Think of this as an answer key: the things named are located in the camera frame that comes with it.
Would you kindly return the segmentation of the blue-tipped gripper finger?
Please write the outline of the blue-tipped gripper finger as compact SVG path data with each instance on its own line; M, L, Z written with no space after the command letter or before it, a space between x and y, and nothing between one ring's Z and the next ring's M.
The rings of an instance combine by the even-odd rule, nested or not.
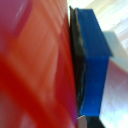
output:
M70 34L78 113L98 116L112 52L92 9L70 9Z

